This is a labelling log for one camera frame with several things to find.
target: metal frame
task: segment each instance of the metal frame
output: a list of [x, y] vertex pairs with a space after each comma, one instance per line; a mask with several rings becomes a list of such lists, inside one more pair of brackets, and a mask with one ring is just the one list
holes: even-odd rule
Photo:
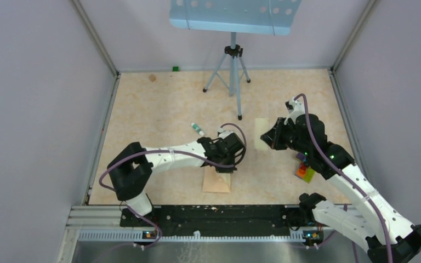
[[115, 97], [117, 95], [117, 89], [120, 83], [120, 77], [121, 75], [118, 75], [114, 80], [109, 103], [107, 104], [107, 107], [105, 110], [103, 124], [99, 128], [99, 134], [97, 136], [98, 143], [96, 144], [96, 147], [94, 149], [94, 156], [91, 158], [91, 161], [89, 162], [91, 164], [88, 170], [89, 181], [88, 181], [88, 185], [84, 194], [82, 204], [88, 204], [89, 197], [91, 196], [91, 190], [93, 189], [94, 180], [96, 178], [96, 172], [98, 170], [99, 159], [101, 158], [101, 152], [103, 150], [104, 140], [106, 138], [107, 126], [109, 125], [110, 116], [112, 114], [113, 103], [115, 102]]
[[115, 77], [118, 77], [119, 72], [115, 68], [115, 65], [113, 64], [112, 59], [110, 58], [109, 53], [107, 52], [107, 49], [105, 48], [103, 42], [101, 41], [101, 38], [96, 32], [96, 29], [94, 28], [93, 23], [91, 23], [91, 20], [89, 19], [88, 14], [83, 8], [83, 5], [81, 5], [79, 0], [69, 0], [69, 1], [72, 4], [74, 10], [77, 12], [78, 17], [81, 19], [81, 22], [84, 28], [86, 29], [86, 32], [88, 33], [89, 38], [91, 38], [94, 45], [96, 46], [96, 49], [101, 55], [102, 59], [109, 67], [109, 70]]
[[351, 34], [348, 37], [348, 40], [346, 41], [342, 50], [340, 51], [340, 54], [338, 54], [337, 59], [335, 59], [335, 62], [333, 63], [331, 71], [334, 74], [338, 70], [341, 63], [343, 62], [343, 59], [348, 54], [348, 51], [351, 49], [351, 47], [355, 43], [357, 37], [362, 32], [362, 29], [364, 28], [364, 25], [367, 23], [369, 17], [373, 13], [373, 11], [375, 10], [375, 8], [377, 7], [379, 2], [380, 2], [380, 0], [369, 0], [369, 2], [367, 3], [366, 9], [364, 9], [364, 11], [362, 12], [359, 20], [356, 23], [356, 26], [352, 30]]
[[[106, 206], [86, 205], [87, 202], [89, 201], [90, 189], [92, 188], [92, 185], [94, 182], [102, 146], [104, 144], [104, 138], [105, 138], [105, 134], [107, 130], [107, 125], [109, 123], [110, 115], [113, 108], [113, 103], [115, 100], [118, 84], [120, 81], [120, 73], [116, 70], [106, 48], [104, 47], [99, 35], [97, 34], [94, 26], [90, 22], [90, 19], [88, 15], [86, 14], [84, 8], [82, 7], [81, 3], [79, 2], [79, 0], [70, 0], [70, 2], [72, 3], [80, 19], [82, 20], [82, 23], [85, 29], [87, 30], [87, 33], [92, 39], [102, 59], [105, 61], [106, 65], [109, 67], [111, 73], [115, 76], [115, 82], [112, 87], [112, 93], [111, 93], [109, 104], [107, 106], [106, 113], [104, 116], [103, 125], [99, 131], [99, 140], [94, 151], [95, 153], [93, 154], [94, 156], [92, 158], [93, 159], [92, 165], [89, 168], [90, 176], [89, 176], [89, 184], [87, 186], [86, 197], [82, 206], [74, 206], [71, 209], [69, 218], [67, 220], [65, 234], [64, 234], [62, 244], [60, 247], [59, 257], [57, 261], [59, 263], [69, 263], [72, 261], [72, 258], [75, 252], [75, 247], [81, 233], [85, 233], [87, 231], [88, 232], [94, 231], [94, 230], [116, 232], [123, 229], [120, 227], [120, 217], [122, 215], [121, 209], [125, 208], [125, 206], [120, 206], [120, 205], [118, 206], [117, 205], [106, 205]], [[335, 74], [339, 66], [341, 65], [342, 61], [344, 60], [345, 56], [347, 56], [348, 51], [354, 45], [355, 40], [357, 39], [358, 35], [362, 31], [365, 23], [370, 17], [370, 14], [374, 11], [378, 3], [379, 3], [379, 0], [369, 0], [366, 9], [362, 13], [355, 28], [351, 32], [351, 35], [346, 41], [345, 46], [341, 50], [337, 59], [335, 60], [335, 63], [329, 69], [329, 76], [332, 82], [333, 91], [335, 92], [335, 97], [337, 98], [340, 113], [342, 114], [342, 118], [345, 123], [346, 132], [348, 134], [348, 137], [351, 143], [353, 154], [355, 158], [357, 159], [357, 162], [361, 165], [361, 168], [364, 170], [363, 173], [365, 175], [368, 174], [367, 165], [364, 162], [363, 154], [360, 150], [361, 149], [360, 143], [356, 137], [354, 125], [350, 117], [350, 112], [348, 110], [347, 104], [345, 103], [343, 92], [341, 90], [341, 87], [337, 81]], [[354, 207], [348, 207], [348, 212], [355, 213], [357, 216], [361, 216], [360, 213]], [[311, 229], [308, 227], [302, 227], [300, 230], [311, 230]]]

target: stainless steel surface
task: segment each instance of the stainless steel surface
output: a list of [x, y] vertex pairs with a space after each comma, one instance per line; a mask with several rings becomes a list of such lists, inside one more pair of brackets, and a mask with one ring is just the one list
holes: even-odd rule
[[367, 19], [370, 17], [370, 14], [372, 13], [373, 9], [377, 6], [377, 4], [380, 2], [380, 0], [369, 0], [366, 8], [361, 14], [361, 17], [356, 23], [356, 26], [351, 32], [351, 35], [348, 37], [348, 40], [346, 41], [345, 45], [343, 46], [340, 54], [338, 54], [337, 59], [335, 60], [335, 63], [333, 64], [332, 70], [335, 73], [342, 63], [344, 57], [348, 53], [349, 49], [351, 48], [352, 44], [354, 43], [354, 40], [357, 38], [357, 36], [360, 34], [361, 29], [364, 27], [365, 23], [367, 22]]
[[70, 0], [70, 2], [73, 5], [73, 8], [77, 12], [79, 18], [83, 22], [83, 26], [85, 27], [89, 37], [93, 41], [94, 45], [96, 46], [99, 54], [103, 58], [104, 62], [109, 67], [112, 74], [117, 77], [118, 71], [115, 68], [115, 65], [112, 62], [112, 59], [110, 58], [106, 48], [104, 47], [103, 42], [101, 41], [101, 38], [99, 37], [98, 33], [96, 32], [96, 29], [94, 28], [93, 24], [91, 23], [88, 15], [86, 14], [86, 11], [83, 8], [83, 5], [80, 3], [79, 0]]
[[[93, 262], [101, 253], [121, 243], [78, 242], [73, 263]], [[366, 253], [358, 250], [361, 263], [370, 263]], [[126, 245], [105, 253], [98, 263], [122, 262], [202, 262], [202, 263], [351, 263], [351, 241], [336, 234], [319, 250], [294, 248], [288, 243], [159, 243], [141, 251]]]

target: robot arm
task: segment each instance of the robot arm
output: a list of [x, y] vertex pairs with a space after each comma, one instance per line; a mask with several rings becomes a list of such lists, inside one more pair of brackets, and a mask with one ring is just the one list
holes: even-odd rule
[[312, 133], [322, 152], [367, 193], [364, 198], [358, 189], [326, 163], [315, 148], [308, 131], [303, 103], [292, 98], [286, 106], [288, 117], [278, 118], [274, 127], [263, 134], [261, 139], [274, 150], [290, 148], [304, 154], [312, 169], [347, 196], [365, 219], [361, 220], [335, 207], [333, 203], [315, 193], [310, 196], [303, 194], [300, 197], [300, 208], [306, 211], [307, 220], [328, 225], [350, 238], [367, 252], [372, 262], [386, 262], [385, 234], [377, 213], [368, 202], [371, 199], [385, 220], [391, 240], [393, 261], [408, 262], [419, 253], [421, 225], [414, 225], [399, 214], [367, 181], [344, 148], [327, 140], [323, 122], [316, 115], [309, 114]]
[[111, 170], [109, 177], [117, 199], [125, 201], [138, 214], [146, 215], [152, 211], [152, 204], [144, 187], [152, 174], [182, 167], [204, 167], [209, 165], [205, 160], [226, 166], [215, 167], [219, 173], [232, 173], [236, 170], [235, 154], [240, 150], [245, 151], [245, 145], [232, 131], [222, 131], [214, 140], [201, 137], [188, 144], [172, 147], [142, 147], [139, 142], [133, 142], [107, 168], [138, 154], [136, 158]]

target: white wall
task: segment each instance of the white wall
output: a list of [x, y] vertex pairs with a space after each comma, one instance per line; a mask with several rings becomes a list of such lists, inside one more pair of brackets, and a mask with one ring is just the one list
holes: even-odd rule
[[69, 1], [0, 1], [0, 262], [54, 262], [113, 77]]
[[338, 79], [368, 176], [421, 224], [421, 1], [382, 0]]
[[[214, 69], [230, 45], [227, 32], [173, 27], [170, 0], [81, 2], [120, 71], [171, 70], [175, 65]], [[290, 35], [237, 36], [245, 63], [250, 68], [330, 67], [367, 2], [303, 0]]]

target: purple cable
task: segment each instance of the purple cable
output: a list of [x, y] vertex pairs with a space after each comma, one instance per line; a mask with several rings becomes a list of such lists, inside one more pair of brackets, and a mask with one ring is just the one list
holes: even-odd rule
[[[173, 152], [174, 153], [178, 153], [180, 155], [188, 155], [188, 156], [191, 156], [191, 157], [198, 158], [198, 159], [200, 159], [200, 160], [202, 160], [202, 161], [204, 161], [204, 162], [206, 162], [208, 164], [211, 164], [211, 165], [213, 165], [215, 167], [232, 168], [234, 166], [234, 165], [218, 164], [216, 162], [212, 162], [212, 161], [210, 161], [210, 160], [208, 160], [208, 159], [206, 159], [206, 158], [204, 158], [202, 156], [196, 155], [196, 154], [191, 153], [191, 152], [175, 151], [175, 150]], [[101, 174], [101, 177], [99, 178], [99, 185], [102, 186], [102, 187], [104, 187], [104, 188], [106, 188], [106, 189], [109, 189], [109, 190], [112, 190], [112, 191], [115, 192], [115, 190], [113, 189], [113, 187], [110, 187], [110, 186], [105, 185], [103, 183], [104, 177], [106, 177], [106, 175], [108, 173], [110, 173], [112, 170], [114, 170], [115, 168], [117, 168], [120, 165], [122, 165], [124, 162], [129, 161], [129, 160], [134, 159], [134, 158], [137, 158], [139, 156], [150, 155], [152, 153], [170, 153], [170, 151], [169, 150], [152, 150], [152, 151], [137, 152], [137, 153], [135, 153], [133, 155], [127, 156], [127, 157], [121, 159], [120, 161], [118, 161], [117, 163], [115, 163], [114, 165], [112, 165], [111, 167], [109, 167], [109, 169], [107, 169], [105, 172], [103, 172], [103, 174]]]
[[225, 126], [227, 126], [227, 125], [229, 125], [229, 126], [233, 126], [233, 127], [236, 127], [236, 129], [238, 129], [238, 130], [240, 131], [241, 136], [243, 136], [244, 146], [246, 147], [246, 136], [244, 135], [243, 130], [242, 130], [242, 129], [238, 126], [238, 125], [236, 125], [235, 123], [224, 123], [224, 124], [222, 124], [220, 127], [221, 127], [221, 128], [223, 128], [223, 127], [225, 127]]
[[359, 255], [357, 254], [356, 243], [352, 242], [352, 252], [354, 253], [354, 260], [359, 263]]
[[[336, 167], [332, 161], [325, 155], [325, 153], [322, 152], [322, 149], [320, 149], [320, 146], [318, 145], [317, 141], [315, 140], [314, 133], [312, 132], [311, 122], [309, 120], [309, 109], [308, 109], [308, 99], [306, 98], [306, 95], [304, 93], [299, 94], [294, 98], [294, 100], [297, 100], [299, 97], [303, 97], [304, 99], [304, 111], [306, 115], [307, 125], [308, 125], [308, 131], [309, 136], [311, 137], [312, 143], [315, 146], [315, 149], [317, 149], [317, 152], [322, 156], [322, 158], [325, 160], [325, 162], [334, 170], [337, 172], [338, 175], [342, 176], [348, 183], [350, 183], [354, 188], [356, 188], [359, 193], [361, 193], [362, 196], [367, 197], [367, 193], [359, 187], [351, 178], [346, 176], [338, 167]], [[378, 209], [377, 205], [371, 200], [367, 200], [369, 204], [372, 206], [373, 210], [378, 216], [378, 219], [380, 220], [380, 224], [382, 225], [384, 236], [385, 236], [385, 244], [386, 244], [386, 253], [388, 256], [388, 263], [393, 263], [393, 254], [391, 252], [391, 240], [390, 236], [388, 235], [388, 230], [386, 228], [385, 219], [383, 218], [382, 214], [380, 213], [380, 210]]]
[[[127, 208], [128, 208], [128, 210], [130, 210], [130, 212], [132, 212], [135, 216], [137, 216], [137, 217], [139, 217], [139, 218], [141, 218], [141, 219], [143, 219], [146, 223], [148, 223], [148, 224], [150, 224], [151, 226], [153, 226], [156, 230], [157, 230], [157, 233], [158, 233], [158, 235], [157, 235], [157, 238], [156, 238], [156, 240], [154, 240], [151, 244], [148, 244], [148, 245], [145, 245], [144, 246], [144, 249], [146, 249], [146, 248], [149, 248], [149, 247], [151, 247], [151, 246], [153, 246], [153, 245], [155, 245], [161, 238], [162, 238], [162, 230], [161, 230], [161, 228], [159, 227], [159, 226], [157, 226], [156, 224], [154, 224], [152, 221], [150, 221], [149, 219], [147, 219], [147, 218], [145, 218], [144, 216], [142, 216], [142, 215], [140, 215], [140, 214], [138, 214], [135, 210], [133, 210], [130, 206], [128, 206], [127, 205]], [[106, 250], [106, 251], [104, 251], [101, 255], [99, 255], [94, 261], [93, 261], [93, 263], [96, 263], [96, 262], [98, 262], [101, 258], [103, 258], [105, 255], [107, 255], [107, 254], [109, 254], [110, 252], [112, 252], [112, 251], [114, 251], [114, 250], [116, 250], [117, 248], [120, 248], [120, 247], [125, 247], [125, 246], [127, 246], [127, 245], [133, 245], [133, 246], [135, 246], [134, 245], [134, 243], [130, 243], [130, 242], [126, 242], [126, 243], [122, 243], [122, 244], [118, 244], [118, 245], [116, 245], [116, 246], [114, 246], [114, 247], [112, 247], [112, 248], [110, 248], [110, 249], [108, 249], [108, 250]]]
[[[344, 204], [343, 205], [343, 210], [347, 211], [348, 210], [348, 205]], [[332, 240], [333, 236], [335, 235], [336, 231], [333, 231], [330, 235], [328, 235], [327, 238], [325, 238], [325, 240], [317, 245], [317, 248], [320, 248], [326, 244], [328, 244], [330, 242], [330, 240]], [[289, 245], [292, 248], [302, 248], [302, 249], [307, 249], [307, 248], [316, 248], [315, 246], [313, 247], [308, 247], [307, 245]]]
[[[232, 123], [226, 123], [226, 124], [224, 124], [224, 125], [222, 125], [221, 127], [223, 127], [223, 126], [225, 126], [225, 125], [233, 125], [233, 126], [235, 126], [240, 132], [241, 132], [241, 134], [242, 134], [242, 136], [243, 136], [243, 139], [244, 139], [244, 145], [246, 145], [246, 137], [244, 136], [244, 133], [243, 133], [243, 131], [241, 130], [241, 128], [239, 128], [236, 124], [232, 124]], [[204, 157], [202, 157], [202, 156], [199, 156], [199, 155], [196, 155], [196, 154], [194, 154], [194, 153], [190, 153], [190, 152], [185, 152], [185, 151], [173, 151], [174, 153], [178, 153], [178, 154], [181, 154], [181, 155], [188, 155], [188, 156], [191, 156], [191, 157], [195, 157], [195, 158], [198, 158], [198, 159], [200, 159], [200, 160], [202, 160], [202, 161], [204, 161], [204, 162], [206, 162], [206, 163], [208, 163], [208, 164], [211, 164], [211, 165], [213, 165], [213, 166], [215, 166], [215, 167], [221, 167], [221, 168], [231, 168], [231, 167], [233, 167], [234, 165], [226, 165], [226, 164], [218, 164], [218, 163], [216, 163], [216, 162], [212, 162], [212, 161], [210, 161], [210, 160], [208, 160], [208, 159], [206, 159], [206, 158], [204, 158]], [[126, 161], [129, 161], [129, 160], [131, 160], [131, 159], [134, 159], [134, 158], [137, 158], [137, 157], [139, 157], [139, 156], [143, 156], [143, 155], [149, 155], [149, 154], [152, 154], [152, 153], [170, 153], [170, 151], [168, 151], [168, 150], [152, 150], [152, 151], [144, 151], [144, 152], [138, 152], [138, 153], [135, 153], [135, 154], [133, 154], [133, 155], [130, 155], [130, 156], [127, 156], [127, 157], [125, 157], [125, 158], [123, 158], [123, 159], [121, 159], [120, 161], [118, 161], [118, 162], [116, 162], [114, 165], [112, 165], [111, 167], [109, 167], [105, 172], [103, 172], [103, 174], [101, 174], [101, 177], [99, 178], [99, 185], [100, 186], [102, 186], [102, 187], [104, 187], [104, 188], [106, 188], [106, 189], [109, 189], [109, 190], [112, 190], [112, 191], [114, 191], [115, 192], [115, 190], [114, 190], [114, 188], [113, 187], [110, 187], [110, 186], [108, 186], [108, 185], [106, 185], [106, 184], [104, 184], [103, 183], [103, 180], [104, 180], [104, 177], [106, 177], [106, 175], [107, 174], [109, 174], [112, 170], [114, 170], [115, 168], [117, 168], [117, 167], [119, 167], [120, 165], [122, 165], [124, 162], [126, 162]], [[149, 219], [147, 219], [147, 218], [145, 218], [144, 216], [142, 216], [142, 215], [140, 215], [140, 214], [138, 214], [135, 210], [133, 210], [130, 206], [128, 206], [127, 205], [127, 208], [128, 208], [128, 210], [130, 210], [135, 216], [137, 216], [137, 217], [139, 217], [139, 218], [141, 218], [142, 220], [144, 220], [146, 223], [148, 223], [148, 224], [150, 224], [151, 226], [153, 226], [156, 230], [157, 230], [157, 233], [158, 233], [158, 235], [157, 235], [157, 238], [156, 238], [156, 240], [154, 240], [151, 244], [148, 244], [148, 245], [146, 245], [146, 246], [144, 246], [144, 248], [146, 249], [146, 248], [149, 248], [149, 247], [151, 247], [151, 246], [153, 246], [153, 245], [155, 245], [161, 238], [162, 238], [162, 230], [161, 230], [161, 228], [159, 227], [159, 226], [157, 226], [156, 224], [154, 224], [152, 221], [150, 221]], [[100, 260], [103, 256], [105, 256], [106, 254], [108, 254], [108, 253], [110, 253], [110, 252], [112, 252], [113, 250], [115, 250], [115, 249], [117, 249], [117, 248], [120, 248], [120, 247], [124, 247], [124, 246], [127, 246], [127, 245], [132, 245], [131, 243], [122, 243], [122, 244], [119, 244], [119, 245], [116, 245], [116, 246], [114, 246], [114, 247], [112, 247], [112, 248], [110, 248], [110, 249], [108, 249], [108, 250], [106, 250], [106, 251], [104, 251], [100, 256], [98, 256], [94, 261], [93, 261], [93, 263], [95, 263], [95, 262], [97, 262], [98, 260]]]

